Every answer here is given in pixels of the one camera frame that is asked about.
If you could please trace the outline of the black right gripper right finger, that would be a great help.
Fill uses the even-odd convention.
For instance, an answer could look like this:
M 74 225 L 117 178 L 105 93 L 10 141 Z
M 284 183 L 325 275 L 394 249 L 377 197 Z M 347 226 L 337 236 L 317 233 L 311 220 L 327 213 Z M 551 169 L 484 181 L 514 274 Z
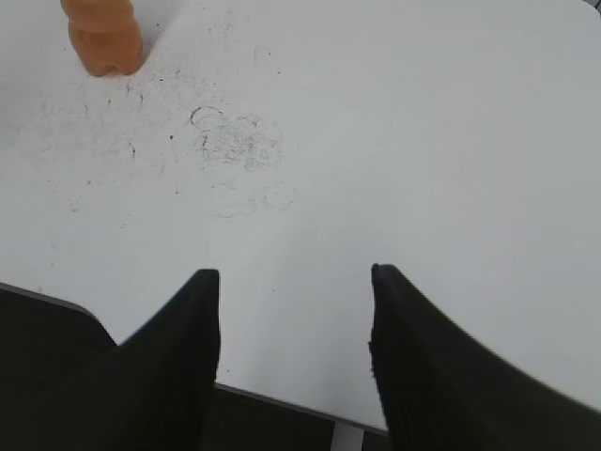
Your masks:
M 395 450 L 597 450 L 600 413 L 472 338 L 393 265 L 371 268 L 372 371 Z

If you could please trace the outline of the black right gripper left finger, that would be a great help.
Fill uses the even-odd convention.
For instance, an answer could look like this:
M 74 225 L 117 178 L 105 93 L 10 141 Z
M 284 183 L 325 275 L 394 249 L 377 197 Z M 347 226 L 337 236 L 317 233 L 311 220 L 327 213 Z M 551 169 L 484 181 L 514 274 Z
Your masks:
M 84 310 L 1 293 L 5 450 L 194 450 L 220 358 L 220 275 L 116 343 Z

